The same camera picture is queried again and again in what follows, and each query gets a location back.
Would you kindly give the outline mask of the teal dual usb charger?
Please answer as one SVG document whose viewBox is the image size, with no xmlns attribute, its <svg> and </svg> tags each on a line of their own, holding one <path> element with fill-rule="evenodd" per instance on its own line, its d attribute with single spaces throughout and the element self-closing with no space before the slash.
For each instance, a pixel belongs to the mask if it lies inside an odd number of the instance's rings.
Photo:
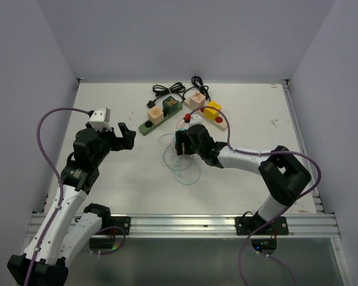
<svg viewBox="0 0 358 286">
<path fill-rule="evenodd" d="M 175 132 L 175 142 L 176 143 L 182 144 L 182 143 L 186 142 L 187 139 L 188 139 L 188 137 L 187 137 L 185 129 L 183 129 L 183 130 L 180 129 Z"/>
</svg>

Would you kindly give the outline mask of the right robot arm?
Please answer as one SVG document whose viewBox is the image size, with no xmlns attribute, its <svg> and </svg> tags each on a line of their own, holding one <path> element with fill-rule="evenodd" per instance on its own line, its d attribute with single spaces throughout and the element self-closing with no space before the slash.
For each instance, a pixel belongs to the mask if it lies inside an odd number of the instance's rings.
<svg viewBox="0 0 358 286">
<path fill-rule="evenodd" d="M 268 155 L 257 151 L 232 150 L 226 142 L 215 141 L 204 125 L 175 133 L 177 155 L 197 154 L 207 165 L 240 169 L 260 175 L 269 196 L 252 216 L 248 212 L 234 219 L 237 235 L 288 235 L 286 217 L 279 216 L 290 208 L 311 181 L 310 172 L 284 146 L 277 146 Z"/>
</svg>

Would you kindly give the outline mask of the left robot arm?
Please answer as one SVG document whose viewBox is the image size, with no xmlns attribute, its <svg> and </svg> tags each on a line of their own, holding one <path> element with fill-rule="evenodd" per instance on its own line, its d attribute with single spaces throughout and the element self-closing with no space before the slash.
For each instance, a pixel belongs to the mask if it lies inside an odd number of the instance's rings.
<svg viewBox="0 0 358 286">
<path fill-rule="evenodd" d="M 78 208 L 99 176 L 99 166 L 111 151 L 131 150 L 136 132 L 118 124 L 121 136 L 106 126 L 80 130 L 61 172 L 62 189 L 56 193 L 35 237 L 21 255 L 12 255 L 7 268 L 18 285 L 64 285 L 75 257 L 99 233 L 114 228 L 109 207 L 91 203 L 75 226 Z"/>
</svg>

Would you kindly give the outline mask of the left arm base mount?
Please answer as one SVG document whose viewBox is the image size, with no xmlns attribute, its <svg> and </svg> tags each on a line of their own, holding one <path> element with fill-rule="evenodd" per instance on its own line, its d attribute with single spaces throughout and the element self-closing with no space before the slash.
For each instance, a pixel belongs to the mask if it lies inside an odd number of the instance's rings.
<svg viewBox="0 0 358 286">
<path fill-rule="evenodd" d="M 102 219 L 100 230 L 96 235 L 129 235 L 131 217 L 129 216 L 110 216 Z"/>
</svg>

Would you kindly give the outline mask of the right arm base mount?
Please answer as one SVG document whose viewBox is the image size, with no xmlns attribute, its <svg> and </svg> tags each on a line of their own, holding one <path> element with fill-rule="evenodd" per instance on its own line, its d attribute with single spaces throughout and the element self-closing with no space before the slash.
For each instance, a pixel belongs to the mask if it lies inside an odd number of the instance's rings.
<svg viewBox="0 0 358 286">
<path fill-rule="evenodd" d="M 259 215 L 248 216 L 251 212 L 246 212 L 241 216 L 234 218 L 234 226 L 237 235 L 249 235 L 257 228 L 259 231 L 256 235 L 289 235 L 288 223 L 286 217 L 279 217 L 270 224 L 263 227 L 266 224 Z"/>
</svg>

